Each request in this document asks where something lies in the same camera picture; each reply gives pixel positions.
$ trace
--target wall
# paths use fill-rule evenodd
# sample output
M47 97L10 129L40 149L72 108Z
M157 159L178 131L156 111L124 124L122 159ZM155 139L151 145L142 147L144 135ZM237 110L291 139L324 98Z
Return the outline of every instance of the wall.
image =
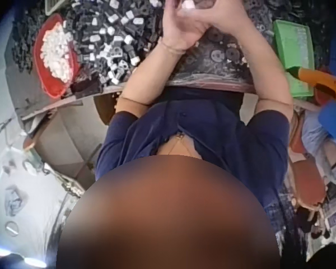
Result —
M4 51L12 29L13 11L10 11L0 24L0 123L14 116L7 126L8 141L16 142L13 146L22 148L24 137L20 137L21 129L15 118L15 110L8 92L5 76ZM18 252L25 257L45 259L45 244L53 222L65 196L65 191L52 175L32 176L22 167L25 156L8 153L4 132L0 134L0 173L2 164L8 158L14 159L17 166L10 176L4 175L0 181L0 247ZM5 189L15 184L25 191L29 197L27 205L15 216L6 216L4 210ZM7 221L15 221L19 225L19 235L11 237L6 233L4 225Z

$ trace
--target hand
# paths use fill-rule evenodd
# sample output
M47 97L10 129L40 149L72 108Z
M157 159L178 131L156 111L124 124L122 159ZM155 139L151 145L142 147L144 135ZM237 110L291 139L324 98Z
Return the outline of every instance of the hand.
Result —
M239 31L244 31L246 26L252 24L242 0L216 0L212 8L180 10L179 16L213 25L222 32L232 35L237 35Z
M163 42L176 50L192 47L208 30L209 24L189 17L180 17L175 0L166 0L163 16Z

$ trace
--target red bowl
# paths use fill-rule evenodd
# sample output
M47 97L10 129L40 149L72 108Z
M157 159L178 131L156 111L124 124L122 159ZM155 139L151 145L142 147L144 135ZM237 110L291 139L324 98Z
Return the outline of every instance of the red bowl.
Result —
M59 22L63 24L63 19L59 14L51 15L41 27L38 36L36 37L36 42L34 46L34 62L36 65L36 70L38 71L43 90L51 98L60 98L66 90L70 87L73 79L76 77L78 71L80 70L80 65L77 62L77 55L73 51L72 44L69 45L69 66L73 70L71 79L64 83L59 78L55 78L51 75L49 69L44 66L43 60L40 58L41 47L43 46L43 38L46 31L53 29L56 23Z

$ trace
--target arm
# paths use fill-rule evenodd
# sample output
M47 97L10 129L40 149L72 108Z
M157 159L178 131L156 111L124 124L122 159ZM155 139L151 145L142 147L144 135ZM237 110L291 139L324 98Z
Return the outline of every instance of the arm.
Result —
M207 22L235 36L253 74L259 96L256 113L276 110L291 120L293 100L284 69L269 43L249 19L241 0L217 0L210 9L187 10L181 15Z
M175 0L166 0L163 16L164 36L128 80L117 103L116 112L127 111L137 117L159 97L180 57L206 32L208 25L178 16Z

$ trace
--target bracelet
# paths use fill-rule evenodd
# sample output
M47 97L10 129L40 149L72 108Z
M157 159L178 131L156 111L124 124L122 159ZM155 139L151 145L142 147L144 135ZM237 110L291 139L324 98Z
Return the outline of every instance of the bracelet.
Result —
M162 37L159 38L158 44L163 45L170 53L173 53L173 54L176 54L176 55L184 55L186 53L186 50L184 50L184 49L174 49L174 48L168 46L167 44L165 44L163 42Z

